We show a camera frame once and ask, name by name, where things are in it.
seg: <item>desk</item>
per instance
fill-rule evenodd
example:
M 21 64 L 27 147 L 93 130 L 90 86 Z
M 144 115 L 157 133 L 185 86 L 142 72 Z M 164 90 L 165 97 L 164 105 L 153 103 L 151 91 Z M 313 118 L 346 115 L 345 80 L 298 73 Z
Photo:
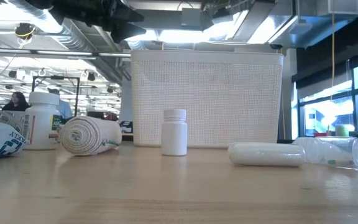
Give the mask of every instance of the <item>desk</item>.
M 0 158 L 0 223 L 353 224 L 358 170 L 240 167 L 217 149 L 24 151 Z

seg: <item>white basket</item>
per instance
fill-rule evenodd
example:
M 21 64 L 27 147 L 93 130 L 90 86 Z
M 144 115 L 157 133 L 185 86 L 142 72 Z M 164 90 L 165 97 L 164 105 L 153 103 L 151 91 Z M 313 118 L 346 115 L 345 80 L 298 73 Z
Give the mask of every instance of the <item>white basket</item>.
M 160 146 L 165 109 L 187 110 L 188 146 L 277 142 L 283 55 L 132 52 L 134 143 Z

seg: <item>rolled bandage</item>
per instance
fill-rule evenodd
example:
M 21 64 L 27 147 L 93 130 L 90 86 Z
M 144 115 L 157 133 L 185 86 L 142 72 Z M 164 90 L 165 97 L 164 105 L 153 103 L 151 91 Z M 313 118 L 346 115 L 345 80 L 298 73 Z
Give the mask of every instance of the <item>rolled bandage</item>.
M 115 149 L 121 141 L 121 128 L 117 122 L 91 117 L 75 117 L 60 131 L 62 147 L 77 156 Z
M 305 160 L 305 151 L 292 144 L 235 142 L 229 147 L 229 159 L 237 165 L 299 167 Z

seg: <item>bottle cap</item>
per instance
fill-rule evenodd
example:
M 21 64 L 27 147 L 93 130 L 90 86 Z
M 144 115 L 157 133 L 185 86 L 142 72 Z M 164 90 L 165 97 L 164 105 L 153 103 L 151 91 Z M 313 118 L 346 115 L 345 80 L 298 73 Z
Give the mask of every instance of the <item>bottle cap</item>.
M 186 110 L 180 110 L 180 109 L 164 110 L 164 118 L 186 119 Z
M 29 96 L 29 103 L 45 103 L 50 105 L 59 105 L 60 97 L 52 93 L 32 92 Z

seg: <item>woman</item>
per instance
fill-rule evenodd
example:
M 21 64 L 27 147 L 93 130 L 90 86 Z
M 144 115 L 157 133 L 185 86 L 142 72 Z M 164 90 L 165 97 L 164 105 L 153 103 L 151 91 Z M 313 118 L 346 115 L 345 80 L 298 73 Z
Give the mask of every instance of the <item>woman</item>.
M 23 93 L 15 92 L 12 94 L 11 101 L 4 106 L 2 110 L 8 111 L 25 111 L 30 105 L 26 102 Z

